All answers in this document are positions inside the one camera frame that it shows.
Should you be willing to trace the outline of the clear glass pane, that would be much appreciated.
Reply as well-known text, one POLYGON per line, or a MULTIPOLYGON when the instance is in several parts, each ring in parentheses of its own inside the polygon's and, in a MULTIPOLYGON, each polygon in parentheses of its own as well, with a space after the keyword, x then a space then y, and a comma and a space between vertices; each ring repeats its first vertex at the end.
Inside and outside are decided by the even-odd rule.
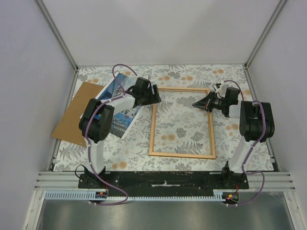
POLYGON ((198 92, 159 92, 154 151, 210 155, 207 112, 192 106, 206 96, 198 92))

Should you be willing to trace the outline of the wooden picture frame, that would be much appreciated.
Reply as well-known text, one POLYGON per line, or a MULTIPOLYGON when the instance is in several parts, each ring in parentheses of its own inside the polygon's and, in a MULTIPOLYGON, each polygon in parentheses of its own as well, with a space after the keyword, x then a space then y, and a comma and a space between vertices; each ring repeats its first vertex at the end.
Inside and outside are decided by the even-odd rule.
MULTIPOLYGON (((209 94, 210 89, 208 88, 184 88, 184 87, 160 87, 159 92, 198 92, 209 94)), ((154 151, 154 139, 155 139, 155 124, 156 124, 157 104, 153 105, 152 119, 151 119, 151 134, 149 143, 149 155, 157 157, 175 157, 175 158, 190 158, 190 159, 216 159, 215 141, 214 141, 214 128, 213 128, 213 115, 207 113, 208 117, 208 128, 209 128, 209 139, 210 139, 210 155, 200 154, 185 154, 185 153, 167 153, 167 152, 155 152, 154 151)))

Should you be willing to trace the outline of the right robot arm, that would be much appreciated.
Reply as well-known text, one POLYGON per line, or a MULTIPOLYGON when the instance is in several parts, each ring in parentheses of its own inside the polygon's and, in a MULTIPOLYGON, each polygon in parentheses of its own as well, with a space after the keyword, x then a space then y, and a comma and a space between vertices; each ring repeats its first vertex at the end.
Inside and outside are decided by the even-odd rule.
POLYGON ((232 188, 237 177, 246 173, 245 166, 257 144, 266 142, 275 132, 272 106, 268 102, 239 101, 241 90, 228 87, 224 97, 218 91, 211 91, 203 99, 192 104, 193 107, 212 112, 220 110, 225 117, 239 119, 241 135, 235 153, 226 162, 220 176, 220 184, 224 188, 232 188))

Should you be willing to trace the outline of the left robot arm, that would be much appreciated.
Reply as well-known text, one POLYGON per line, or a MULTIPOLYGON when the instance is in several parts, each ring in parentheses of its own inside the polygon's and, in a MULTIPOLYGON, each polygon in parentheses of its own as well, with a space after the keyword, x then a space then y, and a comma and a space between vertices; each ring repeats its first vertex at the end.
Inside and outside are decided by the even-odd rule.
POLYGON ((90 99, 81 116, 79 129, 86 142, 86 168, 92 173, 89 183, 101 188, 106 177, 104 141, 109 133, 126 135, 142 106, 158 104, 162 100, 158 86, 148 79, 130 78, 118 74, 95 98, 90 99))

